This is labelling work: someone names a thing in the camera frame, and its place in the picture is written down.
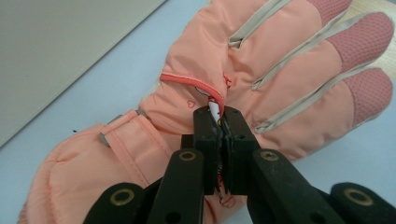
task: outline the reflective piping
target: reflective piping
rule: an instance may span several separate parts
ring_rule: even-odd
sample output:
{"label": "reflective piping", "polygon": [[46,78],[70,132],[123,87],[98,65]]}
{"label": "reflective piping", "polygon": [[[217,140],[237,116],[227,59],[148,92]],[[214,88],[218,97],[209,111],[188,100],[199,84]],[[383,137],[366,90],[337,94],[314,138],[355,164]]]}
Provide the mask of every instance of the reflective piping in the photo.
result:
{"label": "reflective piping", "polygon": [[326,38],[336,35],[342,31],[346,30],[347,28],[353,26],[362,17],[364,17],[365,15],[368,14],[368,13],[366,13],[366,14],[359,15],[357,17],[354,17],[352,19],[344,21],[332,28],[332,26],[336,22],[338,22],[346,13],[347,13],[347,11],[343,11],[341,14],[339,14],[334,19],[332,19],[319,32],[317,32],[311,38],[306,40],[303,44],[299,45],[297,48],[295,48],[294,50],[289,52],[275,66],[273,66],[267,74],[263,75],[257,81],[255,81],[252,84],[251,89],[257,90],[260,86],[262,86],[264,83],[268,82],[271,78],[273,78],[285,66],[285,64],[288,63],[290,60],[292,60],[294,57],[296,57],[300,54],[303,54],[305,52],[308,52],[309,50],[313,49],[315,46],[317,46],[321,41],[325,40]]}
{"label": "reflective piping", "polygon": [[[116,116],[113,120],[111,120],[108,124],[110,124],[111,122],[113,122],[116,119],[119,119],[120,117],[122,117],[122,115],[118,115]],[[101,142],[103,144],[105,144],[105,146],[110,147],[110,144],[107,142],[107,139],[105,137],[105,135],[103,133],[99,133],[99,139],[101,140]]]}
{"label": "reflective piping", "polygon": [[282,123],[286,122],[287,120],[293,118],[300,112],[307,109],[309,106],[311,106],[314,102],[316,102],[318,99],[320,99],[324,94],[326,94],[326,92],[329,89],[331,89],[333,86],[335,86],[342,79],[344,79],[346,77],[352,77],[352,76],[357,75],[358,73],[368,69],[365,67],[367,64],[368,63],[361,64],[358,67],[356,67],[355,69],[352,69],[348,72],[338,75],[337,77],[333,77],[333,78],[329,79],[327,82],[325,82],[320,87],[316,88],[314,91],[311,91],[303,98],[294,102],[294,104],[289,105],[285,109],[283,109],[280,112],[278,112],[277,114],[273,115],[267,121],[261,123],[259,126],[257,126],[255,128],[254,131],[256,133],[264,133],[264,132],[273,130],[277,126],[281,125]]}
{"label": "reflective piping", "polygon": [[233,48],[240,48],[245,39],[251,36],[268,18],[287,5],[291,0],[270,0],[259,8],[248,21],[233,34],[228,45]]}

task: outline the metal screw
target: metal screw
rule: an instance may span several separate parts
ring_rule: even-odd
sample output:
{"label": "metal screw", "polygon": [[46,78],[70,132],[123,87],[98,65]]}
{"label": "metal screw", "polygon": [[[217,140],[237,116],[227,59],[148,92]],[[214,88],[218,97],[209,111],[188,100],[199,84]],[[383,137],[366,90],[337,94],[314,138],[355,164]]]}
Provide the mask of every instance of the metal screw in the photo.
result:
{"label": "metal screw", "polygon": [[178,155],[178,157],[183,161],[193,161],[193,160],[195,160],[196,155],[193,152],[185,151],[185,152],[180,153],[180,155]]}
{"label": "metal screw", "polygon": [[264,151],[261,153],[262,158],[267,160],[267,161],[277,161],[279,157],[274,153],[270,151]]}
{"label": "metal screw", "polygon": [[131,189],[119,189],[110,197],[110,202],[116,206],[121,206],[129,203],[134,199],[134,191]]}
{"label": "metal screw", "polygon": [[371,206],[374,203],[369,195],[358,189],[345,189],[344,194],[350,201],[362,206]]}

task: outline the textured fingertip patch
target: textured fingertip patch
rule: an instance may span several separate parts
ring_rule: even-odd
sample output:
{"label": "textured fingertip patch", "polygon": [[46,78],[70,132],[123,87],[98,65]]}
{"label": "textured fingertip patch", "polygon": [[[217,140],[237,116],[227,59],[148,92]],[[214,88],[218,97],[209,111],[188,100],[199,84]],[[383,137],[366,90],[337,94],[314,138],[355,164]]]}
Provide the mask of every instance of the textured fingertip patch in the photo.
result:
{"label": "textured fingertip patch", "polygon": [[345,78],[344,82],[353,97],[353,126],[378,115],[389,105],[393,87],[389,77],[381,69],[362,71]]}
{"label": "textured fingertip patch", "polygon": [[322,25],[325,26],[333,18],[347,10],[352,0],[307,0],[307,2],[318,9],[322,18]]}
{"label": "textured fingertip patch", "polygon": [[378,58],[393,37],[393,23],[382,12],[368,14],[353,26],[329,37],[340,54],[345,72],[362,63]]}

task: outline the pink glove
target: pink glove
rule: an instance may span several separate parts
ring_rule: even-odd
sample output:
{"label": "pink glove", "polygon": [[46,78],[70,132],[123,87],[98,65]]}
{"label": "pink glove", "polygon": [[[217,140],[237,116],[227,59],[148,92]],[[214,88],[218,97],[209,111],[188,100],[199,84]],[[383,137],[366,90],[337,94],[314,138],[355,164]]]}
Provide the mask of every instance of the pink glove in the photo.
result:
{"label": "pink glove", "polygon": [[[333,29],[349,4],[213,1],[169,50],[157,89],[139,106],[148,119],[132,110],[63,141],[40,166],[20,223],[81,223],[110,186],[153,183],[203,105],[215,119],[224,105],[237,108],[262,147],[291,160],[377,116],[391,83],[380,69],[363,67],[386,49],[393,23],[375,13]],[[205,223],[244,204],[243,197],[206,197]]]}

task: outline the white table surface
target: white table surface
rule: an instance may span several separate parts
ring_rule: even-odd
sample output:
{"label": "white table surface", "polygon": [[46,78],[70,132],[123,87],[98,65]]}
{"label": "white table surface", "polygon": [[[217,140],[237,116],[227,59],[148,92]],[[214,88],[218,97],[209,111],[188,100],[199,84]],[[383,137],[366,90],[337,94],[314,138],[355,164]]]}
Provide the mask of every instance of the white table surface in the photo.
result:
{"label": "white table surface", "polygon": [[[165,2],[0,148],[0,223],[16,223],[38,165],[58,143],[74,130],[107,123],[136,108],[159,75],[170,45],[204,4],[205,0]],[[395,114],[393,101],[379,118],[295,166],[324,191],[335,183],[354,182],[396,205]],[[251,223],[247,209],[227,223]]]}

